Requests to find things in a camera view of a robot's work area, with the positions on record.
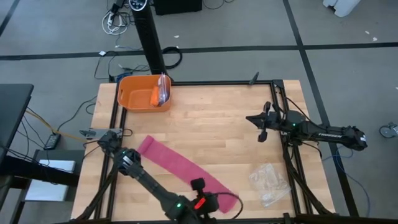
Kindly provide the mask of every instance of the plastic bag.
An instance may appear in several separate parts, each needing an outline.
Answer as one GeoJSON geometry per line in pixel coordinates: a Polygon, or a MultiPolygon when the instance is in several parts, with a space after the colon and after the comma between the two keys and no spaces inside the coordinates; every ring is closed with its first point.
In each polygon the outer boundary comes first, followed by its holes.
{"type": "Polygon", "coordinates": [[[251,184],[259,192],[264,207],[270,206],[290,192],[285,179],[271,164],[264,164],[249,176],[251,184]]]}
{"type": "Polygon", "coordinates": [[[169,99],[169,93],[166,85],[165,74],[161,74],[157,85],[159,87],[159,106],[164,104],[169,99]]]}

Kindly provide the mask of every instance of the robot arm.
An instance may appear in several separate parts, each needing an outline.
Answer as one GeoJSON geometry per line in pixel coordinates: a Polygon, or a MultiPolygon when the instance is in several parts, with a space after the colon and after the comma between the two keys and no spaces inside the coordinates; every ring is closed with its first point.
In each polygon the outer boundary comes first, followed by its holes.
{"type": "Polygon", "coordinates": [[[136,179],[160,202],[165,216],[170,220],[176,220],[178,224],[211,223],[209,221],[214,220],[208,214],[217,211],[217,196],[203,192],[205,187],[203,179],[191,181],[191,186],[193,190],[197,190],[198,196],[195,200],[189,201],[182,195],[167,191],[148,174],[141,166],[141,155],[134,149],[121,148],[120,139],[115,132],[108,131],[98,144],[105,154],[113,158],[116,170],[136,179]]]}
{"type": "Polygon", "coordinates": [[[358,128],[333,127],[317,125],[312,121],[306,121],[305,116],[298,111],[286,111],[282,119],[278,118],[276,112],[269,111],[271,103],[267,102],[264,111],[255,116],[247,116],[246,119],[261,129],[259,142],[267,139],[266,129],[282,131],[287,135],[289,142],[301,145],[303,141],[323,141],[342,144],[347,148],[362,151],[368,145],[366,137],[358,128]]]}

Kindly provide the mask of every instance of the orange basket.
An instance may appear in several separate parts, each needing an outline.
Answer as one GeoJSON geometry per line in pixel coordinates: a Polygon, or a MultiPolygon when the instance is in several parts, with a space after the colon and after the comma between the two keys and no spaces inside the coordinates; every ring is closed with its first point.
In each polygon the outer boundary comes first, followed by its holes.
{"type": "Polygon", "coordinates": [[[165,76],[169,99],[158,107],[150,105],[152,90],[160,75],[136,75],[125,77],[120,81],[118,91],[118,102],[126,109],[135,113],[164,112],[171,107],[171,86],[172,82],[169,76],[165,76]]]}

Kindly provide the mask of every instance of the white cable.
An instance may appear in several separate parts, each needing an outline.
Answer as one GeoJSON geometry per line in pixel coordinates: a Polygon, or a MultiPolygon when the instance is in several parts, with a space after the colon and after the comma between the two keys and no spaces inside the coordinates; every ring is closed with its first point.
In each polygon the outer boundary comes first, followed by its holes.
{"type": "Polygon", "coordinates": [[[122,16],[121,15],[119,15],[119,25],[116,26],[115,28],[112,28],[112,26],[107,25],[108,30],[109,30],[109,31],[107,31],[105,29],[105,27],[104,27],[104,22],[105,22],[105,19],[106,19],[107,16],[111,17],[111,12],[110,11],[108,13],[106,13],[106,15],[102,18],[102,29],[104,30],[104,32],[106,34],[109,34],[109,35],[120,35],[120,34],[123,34],[125,31],[127,31],[128,24],[123,24],[123,20],[122,20],[122,16]]]}

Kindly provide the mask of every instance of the wooden tabletop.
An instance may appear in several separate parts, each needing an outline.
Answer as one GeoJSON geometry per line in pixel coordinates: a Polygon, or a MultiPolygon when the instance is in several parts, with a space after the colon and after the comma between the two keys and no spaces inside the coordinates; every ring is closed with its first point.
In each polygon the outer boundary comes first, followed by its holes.
{"type": "MultiPolygon", "coordinates": [[[[298,80],[285,80],[287,96],[307,113],[298,80]]],[[[92,128],[109,128],[115,84],[99,87],[92,128]]],[[[290,194],[264,208],[249,175],[262,164],[270,163],[287,180],[279,133],[268,130],[268,139],[257,142],[259,131],[245,116],[259,114],[266,101],[272,101],[269,85],[173,86],[172,107],[164,113],[127,113],[126,127],[134,131],[123,138],[123,146],[138,148],[151,135],[169,148],[199,165],[218,179],[244,202],[239,218],[274,218],[289,212],[294,216],[290,194]]],[[[97,145],[89,144],[86,153],[97,145]]],[[[334,211],[319,153],[301,146],[300,153],[307,184],[324,206],[334,211]]],[[[103,152],[96,150],[83,163],[72,218],[79,216],[98,189],[103,152]]],[[[195,193],[185,182],[143,158],[142,165],[168,191],[193,199],[195,193]]],[[[298,194],[302,199],[300,187],[298,194]]],[[[105,214],[108,194],[104,196],[105,214]]],[[[231,218],[239,203],[227,214],[215,212],[216,218],[231,218]]],[[[166,220],[160,203],[136,180],[118,176],[113,221],[166,220]]]]}

